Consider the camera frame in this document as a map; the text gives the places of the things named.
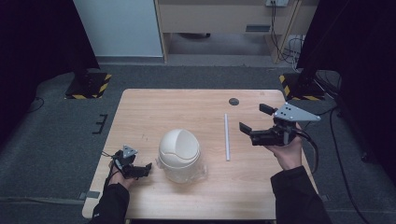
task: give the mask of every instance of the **wooden cabinet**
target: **wooden cabinet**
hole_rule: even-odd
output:
[[[283,49],[291,30],[303,35],[309,27],[318,0],[305,1],[289,0],[286,7],[274,10],[267,7],[264,0],[156,0],[164,58],[166,60],[167,43],[172,33],[262,33],[270,37],[274,30],[278,46]],[[305,10],[298,13],[301,6]],[[293,28],[294,21],[303,28]],[[277,49],[271,38],[267,44],[277,63]]]

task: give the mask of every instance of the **power outlet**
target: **power outlet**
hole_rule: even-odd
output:
[[[268,7],[272,7],[275,3],[277,7],[286,7],[288,5],[289,0],[266,0],[265,5]]]

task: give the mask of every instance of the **wire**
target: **wire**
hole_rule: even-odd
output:
[[[331,94],[332,96],[337,96],[339,92],[339,84],[341,82],[341,76],[338,77],[337,86],[335,86],[330,82],[326,71],[324,71],[324,75],[326,79],[320,76],[319,73],[316,73],[315,81],[318,82],[323,87],[323,89],[328,91],[329,94]]]
[[[314,166],[311,169],[311,174],[314,174],[317,169],[318,169],[318,163],[319,163],[319,156],[318,156],[318,146],[317,144],[312,140],[311,136],[309,136],[308,133],[306,133],[304,130],[301,129],[294,129],[296,132],[296,135],[304,138],[306,141],[308,141],[309,145],[314,149]]]
[[[110,154],[106,153],[105,151],[102,151],[102,156],[105,156],[105,157],[112,157]]]
[[[359,210],[359,207],[356,205],[355,200],[354,200],[353,197],[352,197],[352,194],[351,194],[351,192],[350,192],[349,185],[348,185],[348,183],[347,183],[347,176],[346,176],[345,171],[344,171],[344,166],[343,166],[343,163],[341,162],[340,152],[339,152],[339,150],[338,150],[337,141],[336,141],[336,139],[335,139],[334,129],[333,129],[333,126],[332,126],[332,113],[334,112],[334,110],[335,110],[336,108],[333,108],[332,111],[331,111],[331,113],[330,113],[330,129],[331,129],[331,131],[332,131],[332,140],[334,141],[335,152],[336,152],[336,155],[337,155],[338,164],[340,165],[340,168],[341,168],[341,174],[342,174],[343,179],[344,179],[344,184],[345,184],[345,186],[346,186],[346,192],[347,192],[347,195],[348,195],[348,197],[349,197],[349,200],[351,201],[353,207],[355,208],[356,212],[357,212],[358,215],[361,217],[361,219],[364,221],[364,223],[369,224],[369,221],[367,221],[367,219],[363,216],[363,214],[362,214],[361,211]]]
[[[295,45],[296,45],[297,40],[300,41],[300,46],[304,42],[304,40],[301,38],[297,38],[297,37],[291,38],[288,42],[289,47],[284,48],[284,50],[287,50],[288,53],[282,53],[282,55],[284,55],[286,57],[286,58],[284,58],[285,59],[284,61],[286,63],[292,64],[294,71],[296,71],[297,62],[300,58],[300,54],[301,54],[300,51],[302,49],[302,47],[300,47],[300,51],[295,50],[296,49]]]
[[[108,180],[110,180],[111,177],[113,177],[113,175],[115,175],[116,173],[119,173],[119,172],[120,172],[120,171],[118,170],[118,171],[114,172],[112,175],[109,175],[109,176],[108,176]]]
[[[327,114],[327,113],[329,113],[329,112],[332,112],[332,110],[335,109],[336,107],[337,107],[337,106],[335,106],[335,107],[333,107],[333,108],[331,108],[331,109],[328,109],[328,110],[326,110],[326,111],[324,111],[324,112],[315,114],[315,115],[316,115],[316,116],[325,115],[325,114]],[[312,121],[308,121],[308,123],[305,124],[305,126],[303,127],[303,130],[304,130],[305,132],[306,132],[306,128],[307,128],[308,125],[310,125],[311,123],[312,123]]]
[[[288,58],[289,58],[291,55],[288,55],[288,54],[285,54],[285,53],[281,52],[281,50],[280,50],[280,48],[279,48],[279,45],[278,45],[278,42],[277,42],[277,38],[276,38],[276,33],[275,33],[276,0],[271,1],[271,5],[272,5],[272,17],[271,17],[271,26],[272,26],[272,29],[271,29],[271,40],[273,41],[273,43],[274,43],[274,45],[275,45],[275,47],[276,47],[277,58],[278,58],[279,60],[285,61],[285,62],[287,62],[287,63],[295,64],[295,63],[296,63],[296,62],[295,62],[295,58],[293,58],[292,61],[289,62],[289,61],[288,61]],[[295,68],[294,65],[293,65],[292,67],[293,67],[294,71],[296,71],[296,72],[299,73],[299,71]]]

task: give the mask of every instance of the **small round object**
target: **small round object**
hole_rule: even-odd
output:
[[[230,105],[239,105],[239,100],[236,98],[231,98],[228,103],[230,103]]]

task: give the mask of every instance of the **gray carpet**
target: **gray carpet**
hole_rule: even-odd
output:
[[[117,106],[126,89],[278,89],[278,76],[289,68],[193,67],[104,65],[113,75],[101,99],[65,100],[73,79],[64,74],[42,83],[21,124],[0,151],[0,197],[33,197],[72,200],[91,184]],[[290,101],[312,113],[335,106],[325,101]],[[108,118],[101,134],[96,122]],[[346,177],[357,206],[370,223],[396,223],[396,191],[381,166],[362,162],[361,149],[342,118],[335,114],[333,126]],[[319,193],[333,223],[363,223],[348,199],[336,159],[329,114],[310,124],[308,133],[319,147],[318,171],[314,174]],[[313,153],[304,146],[312,165]],[[81,204],[0,203],[3,223],[84,223]]]

